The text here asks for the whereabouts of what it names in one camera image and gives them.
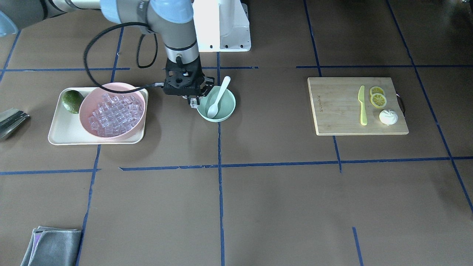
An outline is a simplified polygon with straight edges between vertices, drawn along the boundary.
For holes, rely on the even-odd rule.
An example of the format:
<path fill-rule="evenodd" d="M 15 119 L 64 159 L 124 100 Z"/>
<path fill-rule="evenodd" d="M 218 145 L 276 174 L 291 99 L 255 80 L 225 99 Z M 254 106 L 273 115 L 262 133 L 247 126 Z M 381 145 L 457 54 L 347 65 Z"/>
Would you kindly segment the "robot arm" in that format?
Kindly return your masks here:
<path fill-rule="evenodd" d="M 1 36 L 13 35 L 38 22 L 77 10 L 99 10 L 115 25 L 96 35 L 87 45 L 83 62 L 90 80 L 100 89 L 88 66 L 88 53 L 108 32 L 137 27 L 143 36 L 161 35 L 167 53 L 164 82 L 142 86 L 161 87 L 165 94 L 186 98 L 191 108 L 200 105 L 214 86 L 214 78 L 202 71 L 190 0 L 2 0 Z"/>

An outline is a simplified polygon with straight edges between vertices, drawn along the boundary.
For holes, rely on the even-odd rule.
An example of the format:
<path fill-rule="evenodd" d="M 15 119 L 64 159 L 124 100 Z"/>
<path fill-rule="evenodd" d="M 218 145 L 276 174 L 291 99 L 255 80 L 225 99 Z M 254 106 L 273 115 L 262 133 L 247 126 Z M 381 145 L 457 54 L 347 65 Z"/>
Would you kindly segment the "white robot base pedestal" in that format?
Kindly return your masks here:
<path fill-rule="evenodd" d="M 248 52 L 251 34 L 247 0 L 195 0 L 199 52 Z"/>

